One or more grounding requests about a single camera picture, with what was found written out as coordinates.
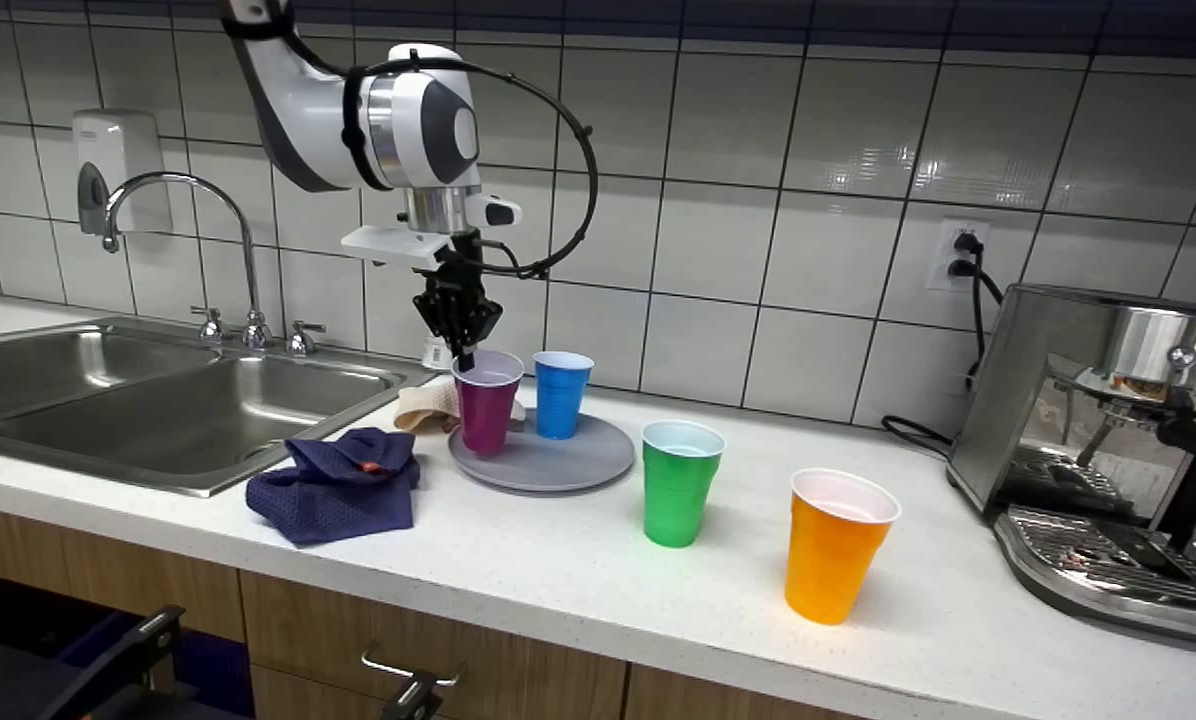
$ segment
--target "stainless steel sink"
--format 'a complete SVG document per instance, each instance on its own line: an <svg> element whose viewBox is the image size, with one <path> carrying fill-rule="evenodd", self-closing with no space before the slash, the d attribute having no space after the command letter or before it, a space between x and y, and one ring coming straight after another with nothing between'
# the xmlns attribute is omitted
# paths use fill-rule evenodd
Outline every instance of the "stainless steel sink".
<svg viewBox="0 0 1196 720"><path fill-rule="evenodd" d="M61 401L36 397L32 404L4 401L0 456L214 497L278 463L285 439L328 434L389 404L404 385L404 375L383 362L287 351L217 355L209 362L167 368L172 351L153 345L156 339L117 351L142 359L125 370L117 370L117 362L94 370L86 392Z"/></svg>
<svg viewBox="0 0 1196 720"><path fill-rule="evenodd" d="M191 333L153 323L70 323L0 334L0 414L98 387L214 362Z"/></svg>

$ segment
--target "stainless steel appliance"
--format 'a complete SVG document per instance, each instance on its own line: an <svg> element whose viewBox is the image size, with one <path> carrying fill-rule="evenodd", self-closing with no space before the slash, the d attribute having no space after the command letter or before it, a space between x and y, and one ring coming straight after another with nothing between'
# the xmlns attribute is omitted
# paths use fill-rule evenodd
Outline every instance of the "stainless steel appliance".
<svg viewBox="0 0 1196 720"><path fill-rule="evenodd" d="M1036 596L1196 640L1196 308L1018 284L949 474Z"/></svg>

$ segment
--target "red cup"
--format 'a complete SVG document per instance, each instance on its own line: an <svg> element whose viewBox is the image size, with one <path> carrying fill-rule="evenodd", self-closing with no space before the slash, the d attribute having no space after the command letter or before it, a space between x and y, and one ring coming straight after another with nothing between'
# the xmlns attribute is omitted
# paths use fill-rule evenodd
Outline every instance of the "red cup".
<svg viewBox="0 0 1196 720"><path fill-rule="evenodd" d="M476 348L472 368L455 370L459 434L472 456L499 456L510 447L520 375L520 355L498 348Z"/></svg>

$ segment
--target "kitchen counter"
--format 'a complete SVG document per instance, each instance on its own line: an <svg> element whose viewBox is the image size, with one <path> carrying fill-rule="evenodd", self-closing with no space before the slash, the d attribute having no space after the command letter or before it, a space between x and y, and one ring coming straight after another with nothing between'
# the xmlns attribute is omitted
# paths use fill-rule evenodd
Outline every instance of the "kitchen counter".
<svg viewBox="0 0 1196 720"><path fill-rule="evenodd" d="M81 319L0 301L0 333ZM641 466L589 497L463 478L423 434L416 529L294 547L246 489L214 501L0 459L0 513L855 717L1196 717L1196 645L1072 618L1023 592L934 453L876 432L596 392L641 434L704 421L728 453L692 547L641 533ZM786 596L790 472L850 466L903 501L855 614Z"/></svg>

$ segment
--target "plastic cup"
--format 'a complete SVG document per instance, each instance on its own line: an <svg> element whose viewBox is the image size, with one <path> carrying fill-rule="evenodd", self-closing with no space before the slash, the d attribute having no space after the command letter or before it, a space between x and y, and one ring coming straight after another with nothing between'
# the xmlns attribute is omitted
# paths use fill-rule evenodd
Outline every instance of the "plastic cup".
<svg viewBox="0 0 1196 720"><path fill-rule="evenodd" d="M452 375L459 387L459 432L472 456L499 456L510 447L520 375L520 355L498 348L476 348L472 368Z"/></svg>
<svg viewBox="0 0 1196 720"><path fill-rule="evenodd" d="M708 513L726 434L700 424L644 429L644 536L666 547L690 547Z"/></svg>
<svg viewBox="0 0 1196 720"><path fill-rule="evenodd" d="M580 429L583 392L593 378L593 355L580 351L538 351L531 355L540 406L531 429L551 439L567 439Z"/></svg>
<svg viewBox="0 0 1196 720"><path fill-rule="evenodd" d="M844 623L901 513L901 501L863 474L837 466L797 472L790 604L818 623Z"/></svg>

